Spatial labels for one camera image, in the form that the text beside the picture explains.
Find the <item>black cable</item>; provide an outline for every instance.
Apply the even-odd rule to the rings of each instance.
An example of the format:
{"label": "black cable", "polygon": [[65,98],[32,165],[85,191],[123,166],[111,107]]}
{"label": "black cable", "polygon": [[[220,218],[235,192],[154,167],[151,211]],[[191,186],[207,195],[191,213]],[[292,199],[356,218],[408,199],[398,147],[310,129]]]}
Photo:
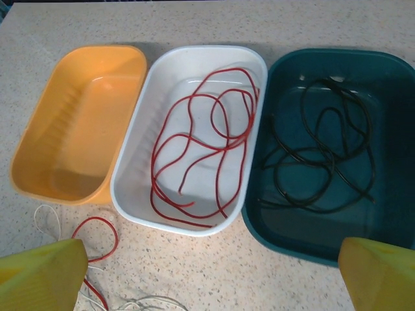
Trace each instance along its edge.
{"label": "black cable", "polygon": [[[317,117],[316,126],[314,132],[310,129],[309,124],[307,122],[307,118],[305,116],[305,98],[308,90],[310,90],[313,86],[320,84],[334,94],[338,95],[341,98],[342,110],[343,113],[334,107],[327,107],[324,108]],[[361,129],[356,126],[351,117],[349,111],[349,103],[356,105],[362,112],[365,118],[365,129]],[[374,198],[369,194],[370,189],[372,189],[374,181],[375,181],[375,161],[372,153],[372,149],[370,148],[370,139],[372,138],[373,134],[373,126],[372,121],[370,119],[370,114],[366,106],[364,105],[363,101],[353,92],[343,87],[340,87],[336,82],[327,79],[319,79],[314,81],[313,83],[309,84],[303,91],[300,97],[300,111],[302,122],[304,125],[305,130],[316,143],[316,147],[303,147],[297,149],[291,149],[288,145],[284,144],[281,139],[278,137],[276,129],[274,127],[275,120],[274,116],[270,116],[270,127],[271,127],[271,134],[275,141],[277,142],[277,147],[271,150],[261,162],[260,169],[261,170],[268,170],[273,169],[274,173],[274,185],[277,191],[281,194],[282,198],[285,199],[285,203],[280,202],[271,202],[268,200],[264,200],[262,198],[258,199],[258,202],[261,203],[261,208],[264,209],[290,209],[290,208],[297,208],[303,209],[305,211],[309,211],[312,213],[317,214],[331,214],[342,211],[347,209],[348,207],[356,204],[363,198],[370,200],[372,203],[375,203]],[[320,124],[322,118],[327,112],[333,112],[340,123],[340,131],[341,131],[341,139],[342,139],[342,147],[344,155],[340,155],[335,153],[328,145],[323,143],[319,139],[319,131],[320,131]],[[355,147],[354,149],[350,150],[350,146],[347,142],[347,133],[346,133],[346,125],[349,126],[360,138],[361,143]],[[274,164],[267,164],[269,159],[276,154],[279,150],[283,150],[285,154],[283,154],[276,163]],[[304,152],[319,152],[323,156],[323,160],[316,161],[307,159],[306,157],[302,156],[301,153]],[[370,167],[371,167],[371,177],[370,180],[365,188],[360,188],[354,183],[352,183],[339,169],[338,165],[343,162],[347,162],[363,153],[368,154]],[[285,160],[291,157],[295,162],[286,163]],[[289,194],[283,189],[281,183],[279,181],[279,168],[286,167],[286,166],[294,166],[294,165],[305,165],[308,167],[313,168],[322,168],[327,172],[327,179],[324,185],[316,191],[315,194],[308,198],[297,199]],[[328,187],[330,186],[334,175],[337,174],[349,187],[351,187],[355,192],[357,192],[357,196],[350,200],[349,202],[343,203],[337,207],[332,209],[323,209],[321,207],[315,206],[314,203],[317,202],[327,191]]]}

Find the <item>red wire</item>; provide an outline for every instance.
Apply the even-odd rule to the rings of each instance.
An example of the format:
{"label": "red wire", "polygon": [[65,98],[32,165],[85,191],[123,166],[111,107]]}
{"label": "red wire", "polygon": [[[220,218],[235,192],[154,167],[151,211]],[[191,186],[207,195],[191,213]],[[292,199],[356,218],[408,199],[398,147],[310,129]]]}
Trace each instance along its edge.
{"label": "red wire", "polygon": [[[108,258],[117,249],[117,246],[118,246],[118,234],[117,234],[117,231],[115,230],[115,227],[109,221],[107,221],[106,219],[104,219],[102,217],[94,216],[94,217],[89,217],[89,218],[85,219],[83,222],[81,222],[80,225],[75,229],[75,231],[73,231],[72,238],[75,238],[75,236],[77,235],[77,233],[80,230],[80,228],[84,224],[86,224],[87,222],[90,222],[91,220],[99,220],[101,222],[104,222],[105,224],[108,225],[108,227],[111,228],[111,230],[112,230],[112,232],[114,234],[114,246],[113,246],[113,248],[107,254],[105,254],[105,255],[103,255],[101,257],[94,258],[94,259],[89,259],[88,260],[88,262],[97,262],[97,261],[104,260],[104,259]],[[101,301],[102,305],[104,306],[105,310],[109,310],[108,304],[107,304],[105,298],[86,279],[84,279],[84,283],[98,297],[98,299]]]}
{"label": "red wire", "polygon": [[[230,72],[230,71],[240,71],[241,73],[243,73],[244,75],[246,75],[248,77],[248,79],[250,81],[250,84],[251,84],[251,87],[252,87],[252,90],[253,90],[253,93],[254,93],[254,96],[252,96],[252,94],[250,92],[248,92],[248,91],[245,91],[243,89],[235,89],[235,88],[227,89],[225,92],[223,92],[222,94],[220,94],[218,97],[215,97],[215,96],[209,95],[209,94],[198,93],[200,91],[200,89],[202,88],[202,86],[208,81],[208,79],[210,77],[212,77],[213,75],[217,75],[219,73],[225,73],[225,72]],[[220,99],[224,95],[226,95],[226,94],[228,94],[230,92],[237,92],[237,93],[240,93],[241,94],[241,96],[243,98],[244,105],[245,105],[246,113],[248,115],[248,125],[247,125],[245,131],[242,134],[235,135],[235,136],[231,136],[230,135],[228,116],[226,114],[226,110],[225,110],[222,102],[220,101]],[[238,193],[239,193],[239,191],[241,189],[242,179],[243,179],[243,167],[244,167],[244,162],[245,162],[245,158],[246,158],[246,142],[248,140],[250,131],[251,131],[252,126],[254,124],[255,111],[256,111],[256,107],[257,107],[258,96],[259,96],[259,89],[255,86],[254,81],[252,80],[252,77],[249,75],[249,73],[245,69],[243,69],[243,68],[229,68],[229,69],[221,69],[221,70],[214,71],[214,72],[210,73],[209,75],[207,75],[205,77],[205,79],[203,79],[203,81],[201,81],[201,83],[199,84],[199,86],[195,89],[195,91],[191,95],[186,96],[184,98],[181,98],[180,100],[178,100],[177,102],[175,102],[172,105],[172,107],[169,109],[169,111],[167,113],[167,116],[166,116],[166,118],[165,118],[165,120],[163,122],[163,125],[161,127],[160,133],[159,133],[159,135],[158,135],[158,137],[156,139],[156,142],[154,144],[153,151],[152,151],[152,156],[151,156],[150,170],[151,170],[151,183],[152,183],[152,186],[151,186],[151,190],[150,190],[150,203],[151,203],[151,206],[152,206],[153,210],[158,215],[160,215],[164,219],[168,219],[168,220],[172,220],[172,221],[176,221],[176,222],[181,222],[181,223],[184,223],[184,224],[195,225],[195,226],[198,226],[198,227],[207,227],[207,228],[212,227],[212,225],[205,225],[205,224],[200,224],[200,223],[196,223],[196,222],[190,222],[190,221],[187,221],[187,220],[182,220],[182,219],[179,219],[179,218],[173,218],[173,217],[169,217],[169,216],[164,215],[163,213],[161,213],[157,209],[157,207],[156,207],[156,205],[154,203],[154,194],[156,194],[157,197],[159,199],[161,199],[162,201],[164,201],[165,203],[171,205],[172,207],[174,207],[175,209],[177,209],[181,213],[183,213],[186,216],[191,217],[191,218],[195,218],[195,219],[206,219],[206,218],[210,218],[210,217],[212,217],[212,216],[214,216],[214,215],[216,215],[218,213],[221,213],[223,215],[223,217],[227,218],[227,215],[224,212],[224,210],[225,210],[225,208],[227,208],[227,206],[229,206],[234,201],[234,199],[236,199],[236,197],[237,197],[237,195],[238,195]],[[214,103],[213,103],[213,106],[212,106],[212,109],[211,109],[211,113],[210,113],[210,122],[211,122],[212,128],[214,129],[214,131],[216,132],[216,134],[218,134],[220,137],[226,139],[225,146],[220,146],[220,147],[210,146],[210,145],[208,145],[206,143],[203,143],[202,141],[200,141],[200,140],[198,140],[198,139],[196,139],[196,138],[193,137],[194,124],[193,124],[193,116],[192,116],[192,113],[191,113],[191,104],[192,104],[193,99],[196,98],[196,97],[206,97],[206,98],[210,98],[210,99],[213,99],[214,100]],[[246,97],[248,97],[249,100],[250,100],[250,107],[249,107],[249,105],[248,105],[248,103],[246,101]],[[174,135],[168,137],[160,146],[158,146],[159,143],[160,143],[161,136],[163,135],[163,133],[165,131],[167,122],[168,122],[168,120],[169,120],[169,118],[171,116],[172,111],[179,104],[181,104],[182,102],[185,102],[185,101],[187,101],[187,114],[188,114],[189,120],[190,120],[189,132],[188,133],[177,133],[177,134],[174,134]],[[218,128],[216,127],[215,122],[213,120],[213,114],[214,114],[214,111],[215,111],[215,109],[216,109],[216,107],[218,105],[219,105],[219,108],[222,111],[222,114],[224,116],[224,123],[225,123],[225,129],[226,129],[226,133],[225,134],[221,133],[218,130]],[[176,159],[174,159],[173,161],[167,163],[166,165],[164,165],[163,167],[161,167],[157,172],[155,172],[155,168],[154,167],[155,167],[156,159],[158,158],[160,152],[164,149],[164,147],[168,143],[170,143],[173,139],[178,138],[178,137],[182,137],[182,138],[186,138],[187,139],[186,146],[185,146],[183,152]],[[208,214],[208,215],[198,216],[198,215],[193,215],[193,214],[185,211],[185,208],[194,205],[195,202],[189,202],[189,203],[186,203],[186,204],[176,203],[176,202],[172,201],[163,192],[163,190],[161,189],[161,187],[157,183],[158,177],[160,176],[160,174],[164,170],[166,170],[167,168],[171,167],[175,163],[179,162],[184,157],[184,155],[186,154],[187,150],[189,149],[189,145],[191,143],[196,143],[196,144],[198,144],[200,146],[203,146],[204,148],[207,148],[209,150],[213,150],[213,152],[210,153],[210,154],[208,154],[208,155],[205,155],[205,156],[200,157],[199,159],[197,159],[196,161],[194,161],[193,163],[191,163],[187,167],[187,169],[186,169],[186,171],[184,173],[184,176],[182,178],[182,182],[180,183],[180,186],[178,188],[178,194],[179,195],[182,195],[182,189],[183,189],[183,186],[185,184],[186,177],[187,177],[189,171],[197,163],[199,163],[199,162],[201,162],[201,161],[203,161],[203,160],[205,160],[207,158],[210,158],[210,157],[213,157],[213,156],[215,156],[217,154],[222,153],[222,156],[221,156],[221,159],[220,159],[220,162],[219,162],[219,166],[218,166],[218,169],[217,169],[217,173],[216,173],[216,178],[215,178],[215,197],[216,197],[216,203],[217,203],[218,210],[215,211],[215,212],[213,212],[213,213],[211,213],[211,214]],[[243,151],[243,158],[242,158],[242,161],[241,161],[241,167],[240,167],[240,170],[239,170],[239,182],[238,182],[237,190],[236,190],[235,194],[232,196],[232,198],[228,202],[226,202],[224,204],[221,204],[220,198],[219,198],[219,176],[220,176],[220,172],[222,170],[222,165],[223,165],[224,159],[225,159],[226,154],[228,153],[228,151],[230,151],[232,149],[235,149],[235,148],[241,146],[242,144],[243,144],[244,151]]]}

